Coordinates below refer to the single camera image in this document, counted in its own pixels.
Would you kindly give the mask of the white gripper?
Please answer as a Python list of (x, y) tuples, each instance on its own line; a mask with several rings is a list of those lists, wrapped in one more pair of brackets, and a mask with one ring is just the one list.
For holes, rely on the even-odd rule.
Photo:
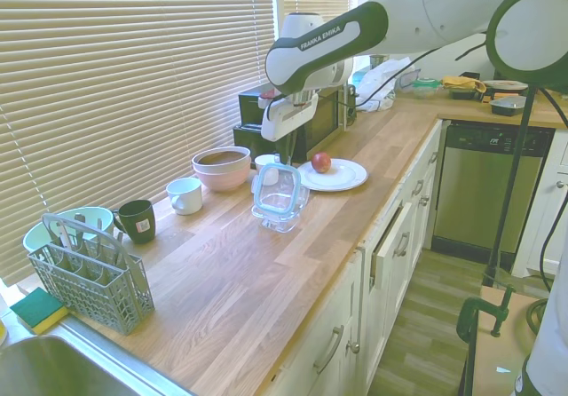
[(291, 165), (296, 146), (297, 129), (309, 122), (315, 115), (318, 98), (312, 97), (302, 106), (295, 106), (287, 99), (271, 102), (264, 110), (261, 124), (263, 139), (275, 142), (285, 137), (284, 160), (279, 153), (274, 154), (274, 161)]

